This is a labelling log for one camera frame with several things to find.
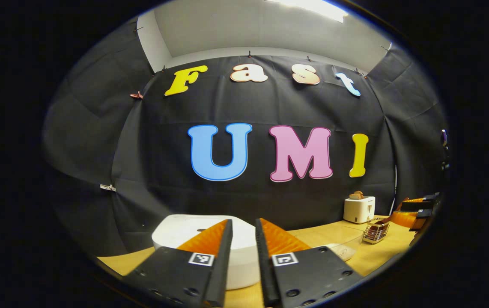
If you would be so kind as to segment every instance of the ceiling light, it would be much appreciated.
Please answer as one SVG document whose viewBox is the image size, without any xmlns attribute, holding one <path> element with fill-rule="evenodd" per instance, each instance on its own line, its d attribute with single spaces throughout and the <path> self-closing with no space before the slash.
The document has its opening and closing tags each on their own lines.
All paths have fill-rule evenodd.
<svg viewBox="0 0 489 308">
<path fill-rule="evenodd" d="M 347 16 L 346 13 L 341 8 L 334 6 L 328 2 L 323 0 L 266 0 L 270 2 L 279 2 L 281 4 L 285 4 L 287 6 L 298 6 L 300 8 L 317 12 L 323 16 L 339 21 L 340 23 L 344 22 L 344 16 Z"/>
</svg>

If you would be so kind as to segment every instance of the yellow letter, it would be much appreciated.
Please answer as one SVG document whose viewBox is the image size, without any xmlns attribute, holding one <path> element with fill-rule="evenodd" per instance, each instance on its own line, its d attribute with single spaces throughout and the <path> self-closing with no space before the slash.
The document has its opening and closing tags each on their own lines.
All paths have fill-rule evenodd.
<svg viewBox="0 0 489 308">
<path fill-rule="evenodd" d="M 233 72 L 230 78 L 236 82 L 246 82 L 249 80 L 253 82 L 264 82 L 268 80 L 268 76 L 264 75 L 264 69 L 260 65 L 241 64 L 235 66 L 233 70 L 237 72 Z"/>
<path fill-rule="evenodd" d="M 353 142 L 355 143 L 355 160 L 353 168 L 349 171 L 349 176 L 352 178 L 362 177 L 366 173 L 364 169 L 364 156 L 366 156 L 366 144 L 368 136 L 363 134 L 354 134 Z"/>
<path fill-rule="evenodd" d="M 174 73 L 174 81 L 172 82 L 172 86 L 166 92 L 164 92 L 165 96 L 169 96 L 172 94 L 182 93 L 188 90 L 188 86 L 185 85 L 185 82 L 189 82 L 190 84 L 195 82 L 199 77 L 199 73 L 204 73 L 207 71 L 206 65 L 197 66 L 196 68 L 188 68 L 187 70 L 181 70 Z"/>
<path fill-rule="evenodd" d="M 318 84 L 321 79 L 315 74 L 317 70 L 311 65 L 294 64 L 292 65 L 292 78 L 299 83 Z"/>
</svg>

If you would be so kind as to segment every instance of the white wall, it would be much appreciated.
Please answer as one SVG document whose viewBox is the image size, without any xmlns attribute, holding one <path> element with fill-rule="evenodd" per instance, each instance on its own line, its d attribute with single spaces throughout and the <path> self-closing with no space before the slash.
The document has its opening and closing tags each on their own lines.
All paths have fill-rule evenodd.
<svg viewBox="0 0 489 308">
<path fill-rule="evenodd" d="M 228 48 L 198 51 L 196 53 L 190 53 L 190 54 L 171 58 L 170 61 L 168 61 L 167 63 L 167 68 L 172 68 L 173 66 L 186 64 L 194 61 L 219 58 L 223 56 L 236 56 L 236 55 L 246 56 L 248 55 L 249 50 L 252 55 L 291 56 L 294 58 L 302 58 L 302 59 L 307 59 L 307 56 L 309 56 L 309 59 L 311 59 L 311 61 L 333 64 L 333 65 L 341 66 L 342 68 L 349 68 L 350 70 L 355 69 L 354 66 L 351 66 L 349 64 L 340 61 L 336 61 L 334 59 L 326 58 L 325 56 L 310 54 L 304 51 L 273 48 L 273 47 L 228 47 Z M 358 70 L 358 71 L 363 74 L 366 74 L 366 72 L 362 70 Z"/>
<path fill-rule="evenodd" d="M 137 30 L 138 38 L 151 68 L 155 72 L 162 70 L 163 65 L 172 59 L 172 55 L 157 26 L 154 10 L 139 16 L 136 29 L 139 29 Z"/>
</svg>

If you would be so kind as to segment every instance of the wooden table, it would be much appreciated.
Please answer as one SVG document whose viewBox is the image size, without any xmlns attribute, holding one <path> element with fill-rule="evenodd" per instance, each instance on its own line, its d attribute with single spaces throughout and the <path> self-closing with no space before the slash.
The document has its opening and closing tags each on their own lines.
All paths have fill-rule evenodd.
<svg viewBox="0 0 489 308">
<path fill-rule="evenodd" d="M 313 228 L 305 228 L 300 230 L 291 230 L 290 234 L 296 236 L 301 241 L 311 247 L 322 246 L 333 243 L 334 234 L 342 232 L 342 227 L 354 228 L 364 231 L 365 224 L 354 224 L 341 220 L 332 224 L 317 226 Z M 384 240 L 377 244 L 369 244 L 361 242 L 357 252 L 347 261 L 347 264 L 361 275 L 368 275 L 381 267 L 383 263 L 391 259 L 394 255 L 402 253 L 409 248 L 410 242 L 413 240 L 415 232 L 410 232 L 409 228 L 405 228 L 393 223 L 390 223 L 387 236 Z M 127 275 L 137 265 L 145 261 L 155 248 L 147 248 L 138 252 L 119 255 L 115 257 L 98 257 L 103 263 L 111 267 L 114 271 L 121 275 Z M 262 286 L 258 282 L 250 287 L 229 290 L 225 296 L 226 308 L 264 308 L 262 301 Z"/>
</svg>

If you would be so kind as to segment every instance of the light blue letter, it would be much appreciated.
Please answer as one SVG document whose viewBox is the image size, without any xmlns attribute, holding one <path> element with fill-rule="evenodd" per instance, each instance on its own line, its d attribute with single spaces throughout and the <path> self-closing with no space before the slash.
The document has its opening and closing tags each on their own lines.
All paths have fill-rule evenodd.
<svg viewBox="0 0 489 308">
<path fill-rule="evenodd" d="M 218 132 L 214 125 L 197 125 L 188 130 L 191 136 L 191 166 L 203 179 L 229 181 L 241 175 L 247 165 L 247 135 L 252 125 L 233 123 L 225 127 L 233 141 L 233 159 L 227 166 L 218 166 L 212 161 L 212 136 Z"/>
<path fill-rule="evenodd" d="M 353 94 L 354 96 L 361 95 L 361 93 L 358 90 L 353 88 L 353 80 L 347 78 L 346 74 L 337 73 L 336 77 L 340 78 L 344 82 L 346 88 L 348 89 L 349 92 L 351 92 L 351 94 Z"/>
</svg>

